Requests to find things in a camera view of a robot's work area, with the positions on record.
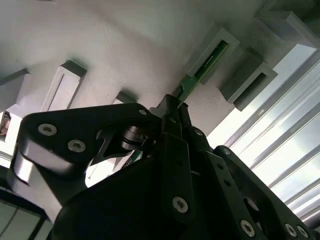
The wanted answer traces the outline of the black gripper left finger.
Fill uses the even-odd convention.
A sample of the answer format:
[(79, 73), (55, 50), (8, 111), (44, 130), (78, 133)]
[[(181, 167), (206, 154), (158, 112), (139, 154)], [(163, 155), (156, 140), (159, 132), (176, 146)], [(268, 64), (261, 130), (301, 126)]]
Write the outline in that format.
[(165, 95), (154, 109), (139, 103), (33, 113), (18, 132), (9, 168), (12, 190), (55, 223), (78, 194), (162, 150), (188, 150), (180, 101)]

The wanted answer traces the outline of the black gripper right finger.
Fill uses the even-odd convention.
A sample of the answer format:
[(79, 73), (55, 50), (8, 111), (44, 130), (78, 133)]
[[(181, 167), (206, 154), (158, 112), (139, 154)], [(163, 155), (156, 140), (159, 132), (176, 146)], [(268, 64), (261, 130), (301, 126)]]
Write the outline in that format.
[(310, 240), (312, 231), (226, 146), (211, 148), (179, 108), (191, 165), (200, 174), (201, 205), (214, 240)]

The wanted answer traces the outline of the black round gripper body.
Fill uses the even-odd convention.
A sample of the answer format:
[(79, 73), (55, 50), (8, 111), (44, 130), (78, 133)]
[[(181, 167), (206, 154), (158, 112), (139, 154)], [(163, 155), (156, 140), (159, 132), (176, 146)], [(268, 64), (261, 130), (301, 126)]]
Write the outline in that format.
[(74, 196), (53, 240), (213, 240), (201, 175), (186, 149), (164, 149)]

